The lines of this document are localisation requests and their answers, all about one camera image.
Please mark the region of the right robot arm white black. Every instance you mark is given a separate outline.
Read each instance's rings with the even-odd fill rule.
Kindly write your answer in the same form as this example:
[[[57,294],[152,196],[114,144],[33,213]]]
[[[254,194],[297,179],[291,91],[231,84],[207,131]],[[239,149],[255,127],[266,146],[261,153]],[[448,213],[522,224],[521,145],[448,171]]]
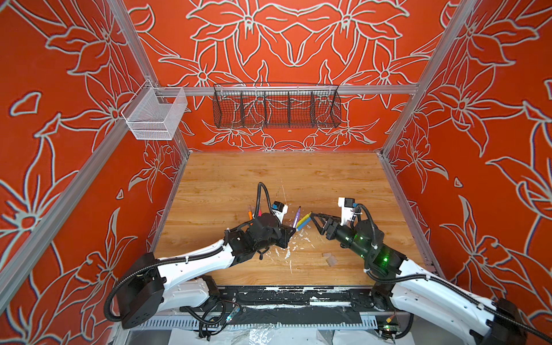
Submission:
[[[312,213],[310,219],[327,240],[336,240],[364,261],[375,281],[372,302],[420,317],[466,344],[527,344],[529,335],[547,343],[551,337],[527,325],[517,306],[470,293],[430,273],[384,243],[385,234],[363,204],[339,201],[340,216]]]

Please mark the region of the clear pen cap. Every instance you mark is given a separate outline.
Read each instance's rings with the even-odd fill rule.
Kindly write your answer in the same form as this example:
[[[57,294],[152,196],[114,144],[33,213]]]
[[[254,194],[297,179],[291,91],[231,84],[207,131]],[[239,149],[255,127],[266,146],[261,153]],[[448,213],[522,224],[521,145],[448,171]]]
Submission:
[[[332,253],[324,253],[323,258],[329,267],[334,267],[338,264],[337,258]]]

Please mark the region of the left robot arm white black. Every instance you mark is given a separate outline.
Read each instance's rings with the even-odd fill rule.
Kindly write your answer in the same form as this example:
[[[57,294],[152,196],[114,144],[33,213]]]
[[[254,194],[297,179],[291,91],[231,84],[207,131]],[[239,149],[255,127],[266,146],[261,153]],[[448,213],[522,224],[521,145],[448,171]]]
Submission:
[[[268,210],[261,212],[261,197],[269,195],[258,183],[252,218],[225,230],[208,247],[173,257],[156,258],[151,252],[139,257],[108,294],[106,319],[132,329],[159,311],[195,309],[215,295],[216,285],[206,274],[263,257],[271,247],[287,248],[296,228],[283,223],[288,205],[282,202],[268,201]]]

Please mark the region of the purple pen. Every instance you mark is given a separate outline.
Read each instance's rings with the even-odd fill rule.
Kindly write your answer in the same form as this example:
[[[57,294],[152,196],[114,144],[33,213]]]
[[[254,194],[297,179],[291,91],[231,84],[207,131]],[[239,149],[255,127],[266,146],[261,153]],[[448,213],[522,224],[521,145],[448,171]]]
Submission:
[[[301,206],[299,206],[297,211],[296,211],[296,215],[295,215],[295,218],[294,218],[294,221],[293,221],[293,228],[297,227],[297,225],[299,223],[299,220],[300,220],[300,217],[301,217]]]

